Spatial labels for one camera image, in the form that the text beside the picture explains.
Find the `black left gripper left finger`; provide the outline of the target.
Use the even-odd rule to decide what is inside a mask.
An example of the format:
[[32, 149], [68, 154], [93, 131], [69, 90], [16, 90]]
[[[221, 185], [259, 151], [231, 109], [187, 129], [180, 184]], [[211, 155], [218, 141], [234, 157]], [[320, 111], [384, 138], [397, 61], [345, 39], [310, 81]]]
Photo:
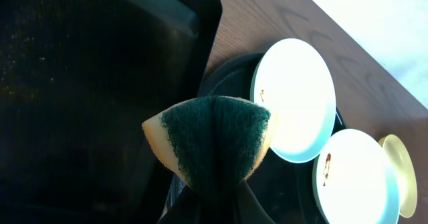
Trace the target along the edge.
[[199, 196], [185, 187], [171, 209], [163, 215], [158, 224], [199, 224], [201, 202]]

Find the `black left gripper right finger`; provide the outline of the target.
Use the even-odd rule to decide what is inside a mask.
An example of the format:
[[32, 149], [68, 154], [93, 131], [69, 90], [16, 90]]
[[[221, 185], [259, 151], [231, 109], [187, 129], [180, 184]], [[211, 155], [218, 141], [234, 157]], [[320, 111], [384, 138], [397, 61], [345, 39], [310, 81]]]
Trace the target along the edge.
[[274, 224], [246, 181], [236, 188], [232, 198], [234, 224]]

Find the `yellow green scrub sponge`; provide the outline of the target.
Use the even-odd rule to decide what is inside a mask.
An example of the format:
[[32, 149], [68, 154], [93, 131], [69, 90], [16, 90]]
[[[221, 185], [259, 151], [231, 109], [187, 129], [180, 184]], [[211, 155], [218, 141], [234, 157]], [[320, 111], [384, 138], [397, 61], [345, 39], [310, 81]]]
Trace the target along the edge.
[[204, 96], [142, 123], [158, 160], [210, 203], [228, 198], [266, 155], [278, 115], [249, 100]]

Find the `mint green plate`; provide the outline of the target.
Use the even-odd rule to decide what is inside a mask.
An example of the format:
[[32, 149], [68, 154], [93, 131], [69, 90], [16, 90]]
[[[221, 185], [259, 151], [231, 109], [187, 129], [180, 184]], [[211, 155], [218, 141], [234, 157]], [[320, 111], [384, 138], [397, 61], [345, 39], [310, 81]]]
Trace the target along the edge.
[[280, 40], [266, 51], [255, 67], [250, 99], [278, 117], [270, 148], [288, 162], [314, 159], [332, 134], [332, 76], [318, 51], [301, 39]]
[[397, 223], [399, 188], [385, 151], [368, 134], [333, 134], [314, 161], [312, 188], [327, 223]]

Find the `yellow plate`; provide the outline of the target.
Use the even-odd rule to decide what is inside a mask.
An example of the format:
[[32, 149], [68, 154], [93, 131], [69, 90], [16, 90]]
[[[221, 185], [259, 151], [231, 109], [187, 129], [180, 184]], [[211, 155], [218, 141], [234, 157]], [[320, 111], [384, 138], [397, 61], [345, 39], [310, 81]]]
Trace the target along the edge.
[[417, 207], [417, 179], [409, 152], [403, 141], [394, 134], [379, 140], [396, 174], [399, 186], [400, 216], [410, 218]]

